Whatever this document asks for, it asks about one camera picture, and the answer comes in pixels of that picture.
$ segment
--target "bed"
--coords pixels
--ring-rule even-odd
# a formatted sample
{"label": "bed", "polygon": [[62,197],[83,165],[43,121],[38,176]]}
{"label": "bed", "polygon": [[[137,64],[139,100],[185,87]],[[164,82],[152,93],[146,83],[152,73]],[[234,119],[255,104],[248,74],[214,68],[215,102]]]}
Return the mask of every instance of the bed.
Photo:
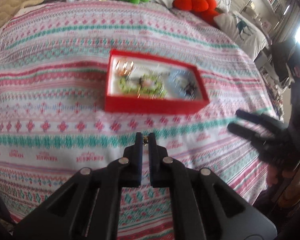
{"label": "bed", "polygon": [[[194,115],[105,113],[111,49],[196,65],[210,104]],[[0,29],[0,196],[18,222],[80,168],[121,157],[140,131],[253,203],[266,165],[226,130],[239,108],[275,116],[253,61],[189,12],[110,0],[23,9]],[[123,189],[120,208],[119,239],[173,238],[169,190],[150,187],[146,148],[142,186]]]}

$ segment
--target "bedspread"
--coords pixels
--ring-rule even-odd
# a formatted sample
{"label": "bedspread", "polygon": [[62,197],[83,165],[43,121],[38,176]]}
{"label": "bedspread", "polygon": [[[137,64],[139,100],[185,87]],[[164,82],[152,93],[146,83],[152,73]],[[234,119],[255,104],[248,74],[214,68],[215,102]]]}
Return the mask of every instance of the bedspread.
{"label": "bedspread", "polygon": [[[111,48],[196,65],[211,103],[194,115],[103,111]],[[275,115],[249,57],[224,33],[188,12],[118,1],[55,2],[0,30],[0,195],[20,220],[77,170],[105,167],[154,132],[187,167],[209,167],[252,203],[266,165],[229,134],[235,111]],[[168,189],[149,185],[144,149],[139,189],[122,191],[118,238],[171,239]]]}

